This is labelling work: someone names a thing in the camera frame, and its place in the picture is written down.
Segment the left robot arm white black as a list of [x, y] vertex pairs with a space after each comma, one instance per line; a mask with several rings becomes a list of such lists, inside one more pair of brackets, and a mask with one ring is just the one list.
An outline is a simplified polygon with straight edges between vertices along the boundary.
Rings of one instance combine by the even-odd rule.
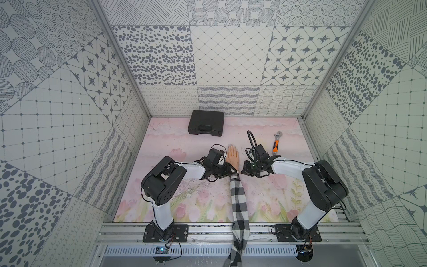
[[169, 156], [163, 157], [141, 182], [141, 195], [148, 197], [147, 201], [152, 204], [154, 226], [162, 232], [173, 226], [170, 200], [183, 180], [209, 181], [213, 177], [214, 182], [237, 172], [225, 161], [225, 152], [214, 148], [210, 149], [207, 156], [191, 163], [178, 162]]

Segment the black white checkered sleeve forearm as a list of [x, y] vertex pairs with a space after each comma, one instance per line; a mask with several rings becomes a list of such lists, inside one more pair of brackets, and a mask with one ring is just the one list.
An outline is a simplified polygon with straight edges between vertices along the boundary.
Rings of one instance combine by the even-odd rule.
[[249, 212], [245, 190], [239, 174], [230, 176], [233, 243], [224, 267], [242, 267], [242, 255], [250, 237]]

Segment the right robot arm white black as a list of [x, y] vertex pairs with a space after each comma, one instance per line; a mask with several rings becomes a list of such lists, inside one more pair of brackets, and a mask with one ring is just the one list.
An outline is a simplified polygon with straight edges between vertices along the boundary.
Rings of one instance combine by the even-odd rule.
[[303, 163], [280, 155], [270, 156], [262, 145], [246, 148], [245, 153], [248, 159], [242, 169], [244, 175], [260, 179], [271, 174], [279, 174], [291, 176], [305, 183], [310, 201], [292, 220], [291, 225], [292, 235], [297, 241], [308, 238], [318, 222], [348, 196], [348, 187], [325, 160]]

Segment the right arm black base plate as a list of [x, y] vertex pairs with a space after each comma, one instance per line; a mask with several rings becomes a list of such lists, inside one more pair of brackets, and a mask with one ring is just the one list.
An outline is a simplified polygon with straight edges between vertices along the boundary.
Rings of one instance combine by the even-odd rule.
[[276, 235], [278, 242], [321, 242], [322, 237], [317, 225], [310, 229], [292, 224], [275, 224], [273, 234]]

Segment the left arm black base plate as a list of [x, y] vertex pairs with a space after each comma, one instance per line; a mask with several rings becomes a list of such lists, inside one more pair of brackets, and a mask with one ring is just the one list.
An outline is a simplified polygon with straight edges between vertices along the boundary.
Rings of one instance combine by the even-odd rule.
[[170, 240], [187, 242], [189, 234], [188, 224], [172, 223], [166, 230], [160, 229], [154, 222], [151, 222], [145, 227], [143, 242], [144, 243], [159, 243]]

